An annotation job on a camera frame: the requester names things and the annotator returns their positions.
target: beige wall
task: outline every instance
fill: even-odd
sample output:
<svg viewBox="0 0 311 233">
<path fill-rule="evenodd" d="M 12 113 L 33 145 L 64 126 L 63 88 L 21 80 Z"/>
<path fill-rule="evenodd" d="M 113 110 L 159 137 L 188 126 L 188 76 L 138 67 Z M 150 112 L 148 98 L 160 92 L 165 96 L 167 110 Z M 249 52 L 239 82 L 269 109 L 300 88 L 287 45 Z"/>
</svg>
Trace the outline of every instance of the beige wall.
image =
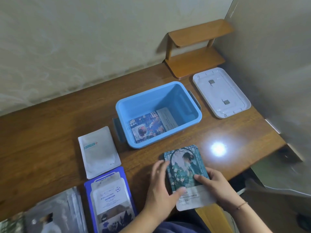
<svg viewBox="0 0 311 233">
<path fill-rule="evenodd" d="M 160 63 L 166 33 L 231 2 L 0 0 L 0 115 Z"/>
<path fill-rule="evenodd" d="M 268 157 L 260 179 L 311 194 L 311 0 L 234 0 L 226 19 L 235 32 L 216 41 L 225 70 L 305 158 Z"/>
</svg>

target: hand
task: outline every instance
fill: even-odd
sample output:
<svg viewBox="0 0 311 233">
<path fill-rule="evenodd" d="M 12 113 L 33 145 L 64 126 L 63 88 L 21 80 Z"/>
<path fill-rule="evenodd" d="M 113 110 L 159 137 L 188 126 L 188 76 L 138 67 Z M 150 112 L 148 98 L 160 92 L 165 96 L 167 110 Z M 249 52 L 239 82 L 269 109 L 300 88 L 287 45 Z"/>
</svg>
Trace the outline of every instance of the hand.
<svg viewBox="0 0 311 233">
<path fill-rule="evenodd" d="M 169 216 L 176 202 L 186 191 L 185 187 L 181 187 L 169 195 L 165 187 L 165 174 L 168 165 L 169 161 L 164 162 L 163 160 L 157 161 L 153 165 L 147 199 L 142 210 L 144 214 L 155 219 L 158 224 Z"/>
<path fill-rule="evenodd" d="M 215 196 L 220 207 L 233 211 L 245 201 L 235 192 L 221 172 L 205 167 L 211 180 L 204 176 L 194 175 L 195 180 L 205 185 Z"/>
</svg>

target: box handle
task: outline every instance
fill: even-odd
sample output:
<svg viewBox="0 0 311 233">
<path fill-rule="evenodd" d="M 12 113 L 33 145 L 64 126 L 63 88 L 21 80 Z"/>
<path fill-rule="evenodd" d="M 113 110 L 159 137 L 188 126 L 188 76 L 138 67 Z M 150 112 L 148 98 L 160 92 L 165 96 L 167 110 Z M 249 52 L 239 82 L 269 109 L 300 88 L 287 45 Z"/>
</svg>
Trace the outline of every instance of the box handle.
<svg viewBox="0 0 311 233">
<path fill-rule="evenodd" d="M 117 136 L 118 136 L 119 141 L 121 143 L 126 142 L 126 137 L 125 137 L 125 134 L 124 134 L 124 131 L 123 131 L 120 119 L 119 118 L 113 118 L 112 121 L 114 123 L 115 130 L 117 132 Z"/>
<path fill-rule="evenodd" d="M 199 110 L 201 110 L 201 106 L 200 106 L 199 102 L 197 101 L 196 97 L 192 94 L 192 92 L 190 90 L 188 90 L 188 93 L 190 94 L 190 96 L 194 100 L 194 102 L 196 103 Z"/>
</svg>

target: facial mask packet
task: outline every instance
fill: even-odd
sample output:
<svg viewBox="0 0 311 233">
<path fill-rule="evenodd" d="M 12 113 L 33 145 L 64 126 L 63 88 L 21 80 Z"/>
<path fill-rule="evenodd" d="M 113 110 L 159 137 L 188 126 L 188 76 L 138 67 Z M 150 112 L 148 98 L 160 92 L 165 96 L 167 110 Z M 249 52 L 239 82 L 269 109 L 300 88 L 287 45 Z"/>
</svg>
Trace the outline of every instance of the facial mask packet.
<svg viewBox="0 0 311 233">
<path fill-rule="evenodd" d="M 88 179 L 121 165 L 109 127 L 80 136 L 78 141 Z"/>
</svg>

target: woman illustration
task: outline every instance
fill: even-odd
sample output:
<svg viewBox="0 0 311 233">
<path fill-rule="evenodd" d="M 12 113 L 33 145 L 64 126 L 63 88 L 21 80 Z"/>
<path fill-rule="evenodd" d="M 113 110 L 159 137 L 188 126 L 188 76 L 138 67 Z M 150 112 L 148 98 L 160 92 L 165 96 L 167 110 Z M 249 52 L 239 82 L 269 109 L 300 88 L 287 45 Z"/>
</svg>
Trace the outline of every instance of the woman illustration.
<svg viewBox="0 0 311 233">
<path fill-rule="evenodd" d="M 189 152 L 184 153 L 183 160 L 188 167 L 189 177 L 192 178 L 194 174 L 201 175 L 200 168 L 192 162 L 194 160 L 193 154 Z"/>
</svg>

